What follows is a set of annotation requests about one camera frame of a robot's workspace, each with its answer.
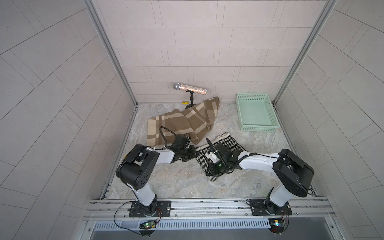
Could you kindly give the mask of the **black white houndstooth scarf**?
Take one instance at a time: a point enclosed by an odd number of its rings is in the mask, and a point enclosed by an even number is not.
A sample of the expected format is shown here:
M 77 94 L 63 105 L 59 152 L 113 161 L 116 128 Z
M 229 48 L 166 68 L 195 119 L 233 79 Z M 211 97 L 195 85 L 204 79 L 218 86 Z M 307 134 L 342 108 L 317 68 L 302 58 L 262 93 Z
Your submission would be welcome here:
M 245 149 L 240 144 L 238 144 L 238 142 L 229 133 L 224 133 L 224 134 L 218 136 L 217 138 L 215 138 L 211 142 L 211 144 L 213 144 L 214 146 L 219 144 L 219 143 L 225 145 L 226 147 L 230 148 L 231 150 L 234 150 L 236 148 L 242 148 L 243 151 L 245 151 Z M 196 160 L 197 160 L 198 164 L 202 167 L 206 176 L 212 177 L 208 173 L 208 166 L 209 166 L 209 163 L 208 163 L 209 159 L 207 158 L 208 152 L 209 152 L 209 143 L 207 143 L 203 146 L 199 146 L 197 148 Z

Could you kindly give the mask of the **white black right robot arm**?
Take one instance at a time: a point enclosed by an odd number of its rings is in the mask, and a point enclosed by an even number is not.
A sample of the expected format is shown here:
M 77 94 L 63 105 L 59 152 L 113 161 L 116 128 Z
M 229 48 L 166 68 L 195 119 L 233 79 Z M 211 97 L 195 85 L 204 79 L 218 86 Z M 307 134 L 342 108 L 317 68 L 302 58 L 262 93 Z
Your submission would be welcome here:
M 280 185 L 272 188 L 265 200 L 247 200 L 246 203 L 256 214 L 291 215 L 288 202 L 293 197 L 305 198 L 309 194 L 314 169 L 288 149 L 277 154 L 231 151 L 222 144 L 209 143 L 208 173 L 213 179 L 232 173 L 234 170 L 258 170 L 275 173 Z

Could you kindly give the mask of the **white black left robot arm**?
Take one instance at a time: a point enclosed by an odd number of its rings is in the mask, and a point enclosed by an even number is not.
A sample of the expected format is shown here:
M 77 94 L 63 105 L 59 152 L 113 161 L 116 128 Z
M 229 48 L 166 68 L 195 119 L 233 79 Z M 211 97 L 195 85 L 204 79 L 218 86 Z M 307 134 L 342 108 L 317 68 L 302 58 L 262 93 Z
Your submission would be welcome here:
M 155 149 L 136 144 L 117 168 L 116 176 L 135 194 L 134 211 L 146 217 L 157 211 L 158 197 L 148 183 L 156 165 L 187 162 L 196 156 L 196 149 L 187 135 L 176 135 L 168 147 Z

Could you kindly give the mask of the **mint green plastic basket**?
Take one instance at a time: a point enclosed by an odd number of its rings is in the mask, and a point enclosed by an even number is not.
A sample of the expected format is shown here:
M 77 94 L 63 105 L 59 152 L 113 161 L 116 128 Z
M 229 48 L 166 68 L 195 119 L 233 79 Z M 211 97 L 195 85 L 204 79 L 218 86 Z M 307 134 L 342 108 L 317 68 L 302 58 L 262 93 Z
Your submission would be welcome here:
M 237 93 L 236 97 L 241 131 L 273 133 L 280 127 L 269 95 Z

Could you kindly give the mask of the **brown beige plaid blanket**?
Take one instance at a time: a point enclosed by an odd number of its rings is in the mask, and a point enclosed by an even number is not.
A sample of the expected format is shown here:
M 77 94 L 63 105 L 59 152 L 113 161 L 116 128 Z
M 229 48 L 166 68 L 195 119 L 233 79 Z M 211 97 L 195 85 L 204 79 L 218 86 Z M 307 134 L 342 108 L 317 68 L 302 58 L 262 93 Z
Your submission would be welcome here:
M 149 119 L 147 145 L 154 147 L 171 144 L 178 134 L 186 134 L 193 144 L 198 144 L 213 128 L 219 107 L 220 99 L 214 97 L 189 109 L 175 109 Z

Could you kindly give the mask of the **black microphone stand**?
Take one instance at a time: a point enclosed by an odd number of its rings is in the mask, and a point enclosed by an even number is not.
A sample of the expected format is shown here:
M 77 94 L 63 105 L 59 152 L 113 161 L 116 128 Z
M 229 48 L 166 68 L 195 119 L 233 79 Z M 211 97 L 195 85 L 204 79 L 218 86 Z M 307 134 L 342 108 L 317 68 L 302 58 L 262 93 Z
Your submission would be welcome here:
M 190 103 L 186 106 L 186 109 L 189 109 L 193 106 L 195 106 L 194 104 L 194 91 L 191 91 L 191 90 L 188 90 L 187 93 L 190 93 Z

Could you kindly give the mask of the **glitter microphone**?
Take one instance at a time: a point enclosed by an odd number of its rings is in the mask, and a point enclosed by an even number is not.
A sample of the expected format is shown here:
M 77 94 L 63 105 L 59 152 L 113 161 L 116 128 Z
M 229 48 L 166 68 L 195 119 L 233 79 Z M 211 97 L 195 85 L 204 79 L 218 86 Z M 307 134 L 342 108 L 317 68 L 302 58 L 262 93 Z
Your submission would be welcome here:
M 173 85 L 173 88 L 175 90 L 180 90 L 180 91 L 192 91 L 196 94 L 201 94 L 201 95 L 206 95 L 207 94 L 207 89 L 199 88 L 199 87 L 194 87 L 194 86 L 189 86 L 189 85 L 184 85 L 180 83 L 175 83 Z

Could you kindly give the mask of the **left green circuit board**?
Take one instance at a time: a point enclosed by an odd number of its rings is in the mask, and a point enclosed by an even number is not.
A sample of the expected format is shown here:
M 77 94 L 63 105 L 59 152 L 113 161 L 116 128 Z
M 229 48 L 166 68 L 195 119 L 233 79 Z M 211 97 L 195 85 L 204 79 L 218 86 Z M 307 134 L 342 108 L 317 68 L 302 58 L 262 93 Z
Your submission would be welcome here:
M 154 229 L 156 228 L 157 226 L 157 222 L 156 221 L 148 221 L 148 222 L 144 222 L 140 225 L 140 229 L 141 230 L 150 230 L 150 229 Z

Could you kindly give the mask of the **green circuit board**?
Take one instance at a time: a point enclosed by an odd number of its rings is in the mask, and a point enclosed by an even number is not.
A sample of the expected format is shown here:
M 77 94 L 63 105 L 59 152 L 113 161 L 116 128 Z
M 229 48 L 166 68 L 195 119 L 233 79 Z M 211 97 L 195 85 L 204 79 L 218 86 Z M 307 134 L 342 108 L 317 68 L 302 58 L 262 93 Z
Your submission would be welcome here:
M 157 226 L 157 222 L 156 221 L 148 221 L 148 222 L 144 222 L 140 225 L 140 229 L 141 230 L 150 230 L 150 229 L 154 229 L 156 228 Z
M 283 219 L 268 219 L 270 228 L 269 231 L 274 234 L 280 234 L 285 231 L 286 223 Z

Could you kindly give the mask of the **right green circuit board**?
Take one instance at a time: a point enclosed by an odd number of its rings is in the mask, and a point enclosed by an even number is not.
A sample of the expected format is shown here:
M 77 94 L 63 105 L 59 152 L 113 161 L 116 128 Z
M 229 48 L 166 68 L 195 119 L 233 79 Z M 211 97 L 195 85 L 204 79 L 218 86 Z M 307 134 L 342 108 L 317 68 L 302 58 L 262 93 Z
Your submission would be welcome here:
M 280 234 L 285 231 L 286 223 L 283 219 L 268 219 L 270 228 L 269 231 L 274 234 Z

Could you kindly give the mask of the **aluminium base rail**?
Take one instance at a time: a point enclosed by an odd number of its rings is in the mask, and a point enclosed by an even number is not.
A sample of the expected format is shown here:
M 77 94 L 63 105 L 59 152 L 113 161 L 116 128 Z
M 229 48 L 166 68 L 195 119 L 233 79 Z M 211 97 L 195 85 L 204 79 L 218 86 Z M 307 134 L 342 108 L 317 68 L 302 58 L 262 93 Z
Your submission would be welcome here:
M 83 219 L 95 229 L 130 229 L 156 221 L 155 230 L 269 229 L 268 219 L 283 219 L 286 227 L 298 218 L 325 218 L 330 223 L 335 213 L 326 197 L 293 198 L 288 202 L 291 215 L 269 215 L 247 205 L 250 199 L 171 199 L 159 200 L 157 211 L 146 217 L 134 211 L 132 200 L 90 201 Z

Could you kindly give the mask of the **aluminium corner post left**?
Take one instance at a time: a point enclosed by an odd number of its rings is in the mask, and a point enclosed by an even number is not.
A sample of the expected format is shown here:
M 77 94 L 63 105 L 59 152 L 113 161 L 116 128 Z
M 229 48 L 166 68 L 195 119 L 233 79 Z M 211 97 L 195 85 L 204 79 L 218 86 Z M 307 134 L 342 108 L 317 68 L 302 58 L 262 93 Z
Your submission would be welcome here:
M 96 28 L 96 31 L 99 34 L 101 42 L 102 42 L 103 46 L 105 47 L 115 70 L 117 71 L 117 74 L 119 75 L 119 77 L 120 77 L 121 81 L 123 82 L 123 85 L 125 86 L 131 100 L 134 103 L 135 108 L 137 109 L 138 108 L 138 102 L 134 96 L 132 89 L 129 86 L 127 78 L 123 72 L 123 69 L 119 63 L 117 55 L 116 55 L 116 53 L 115 53 L 115 51 L 111 45 L 111 42 L 108 39 L 105 28 L 102 25 L 101 19 L 99 18 L 98 14 L 97 14 L 97 11 L 96 11 L 96 8 L 95 8 L 93 2 L 90 0 L 84 0 L 84 5 L 85 5 L 87 12 L 90 15 L 91 21 L 93 22 L 93 24 Z

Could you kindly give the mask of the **aluminium corner post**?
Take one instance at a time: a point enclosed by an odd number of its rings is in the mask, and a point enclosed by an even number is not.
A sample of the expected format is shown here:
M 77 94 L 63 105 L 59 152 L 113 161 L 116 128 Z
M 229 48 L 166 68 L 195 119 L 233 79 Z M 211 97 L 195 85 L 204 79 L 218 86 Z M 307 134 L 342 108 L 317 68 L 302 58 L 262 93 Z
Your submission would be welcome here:
M 123 85 L 125 86 L 131 100 L 134 103 L 135 108 L 137 109 L 138 108 L 138 102 L 134 96 L 132 89 L 129 86 L 127 78 L 123 72 L 123 69 L 119 63 L 117 55 L 116 55 L 116 53 L 115 53 L 115 51 L 111 45 L 111 42 L 108 39 L 105 28 L 102 25 L 101 19 L 99 18 L 98 14 L 97 14 L 97 11 L 96 11 L 96 8 L 95 8 L 93 2 L 90 0 L 84 0 L 84 5 L 85 5 L 87 12 L 90 15 L 91 21 L 93 22 L 93 24 L 96 28 L 96 31 L 99 34 L 101 42 L 102 42 L 103 46 L 105 47 L 115 70 L 117 71 L 117 74 L 119 75 L 119 77 L 120 77 L 121 81 L 123 82 Z
M 328 0 L 326 1 L 322 11 L 320 12 L 319 17 L 317 18 L 313 28 L 310 31 L 310 34 L 305 41 L 305 44 L 303 45 L 302 49 L 299 52 L 298 57 L 296 58 L 293 66 L 291 67 L 285 81 L 283 82 L 274 102 L 273 106 L 276 107 L 281 98 L 283 97 L 284 92 L 288 88 L 291 80 L 295 76 L 297 70 L 299 69 L 300 65 L 302 64 L 304 58 L 308 54 L 309 50 L 311 49 L 313 43 L 315 42 L 317 36 L 319 35 L 321 29 L 323 28 L 324 24 L 326 23 L 327 19 L 329 18 L 329 15 L 331 14 L 332 10 L 334 9 L 334 6 L 336 5 L 337 0 Z

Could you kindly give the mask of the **aluminium corner post right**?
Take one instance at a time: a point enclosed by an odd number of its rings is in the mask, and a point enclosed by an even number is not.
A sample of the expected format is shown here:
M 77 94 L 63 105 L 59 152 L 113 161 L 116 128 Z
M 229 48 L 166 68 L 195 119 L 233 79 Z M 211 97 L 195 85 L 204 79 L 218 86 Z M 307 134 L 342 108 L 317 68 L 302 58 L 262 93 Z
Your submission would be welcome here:
M 336 5 L 337 0 L 328 0 L 326 1 L 322 11 L 320 12 L 319 17 L 317 18 L 313 28 L 310 31 L 310 34 L 305 41 L 305 44 L 303 45 L 302 49 L 299 52 L 298 57 L 296 58 L 293 66 L 291 67 L 285 81 L 283 82 L 274 102 L 273 106 L 276 107 L 281 98 L 283 97 L 284 92 L 288 88 L 291 80 L 295 76 L 297 70 L 299 69 L 300 65 L 302 64 L 304 58 L 308 54 L 309 50 L 311 49 L 313 43 L 315 42 L 317 36 L 319 35 L 321 29 L 323 28 L 324 24 L 326 23 L 327 19 L 329 18 L 329 15 L 331 14 L 332 10 L 334 9 L 334 6 Z

